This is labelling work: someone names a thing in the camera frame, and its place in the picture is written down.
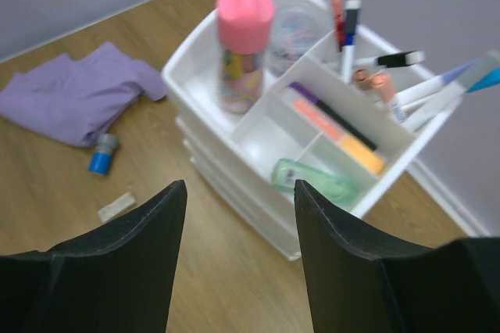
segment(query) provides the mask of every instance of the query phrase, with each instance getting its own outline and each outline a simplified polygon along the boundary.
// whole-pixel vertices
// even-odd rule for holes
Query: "blue glue stick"
[[[113,152],[118,147],[118,138],[112,134],[100,134],[97,139],[97,149],[92,156],[88,171],[106,175],[111,162],[113,161]]]

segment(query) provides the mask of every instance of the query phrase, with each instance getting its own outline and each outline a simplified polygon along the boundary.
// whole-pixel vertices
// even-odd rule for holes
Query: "white baseboard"
[[[413,160],[409,164],[407,171],[467,235],[472,237],[491,235],[488,229],[474,217],[420,160]]]

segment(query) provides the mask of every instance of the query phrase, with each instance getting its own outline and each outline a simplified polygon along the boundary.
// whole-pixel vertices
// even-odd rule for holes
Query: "folded cloth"
[[[106,42],[80,61],[67,54],[25,74],[0,91],[0,115],[70,145],[92,146],[140,94],[166,95],[160,73]]]

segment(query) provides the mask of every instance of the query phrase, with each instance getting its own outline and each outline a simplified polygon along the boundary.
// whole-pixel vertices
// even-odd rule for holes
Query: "green glue bottle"
[[[280,191],[293,193],[298,179],[309,182],[325,198],[343,206],[352,204],[359,194],[353,182],[293,159],[280,159],[274,166],[271,183]]]

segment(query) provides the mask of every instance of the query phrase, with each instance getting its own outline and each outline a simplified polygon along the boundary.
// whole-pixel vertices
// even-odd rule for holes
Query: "brown surface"
[[[138,6],[3,63],[0,86],[16,71],[63,52],[80,59],[104,41],[161,69],[214,1]],[[182,146],[175,113],[167,100],[141,99],[130,107],[112,127],[122,147],[106,178],[86,171],[92,149],[72,148],[0,119],[0,253],[48,249],[97,227],[97,210],[123,193],[142,203],[185,179],[188,209],[167,331],[312,331],[301,262],[286,262],[200,178]],[[424,245],[463,235],[409,175],[367,220]]]

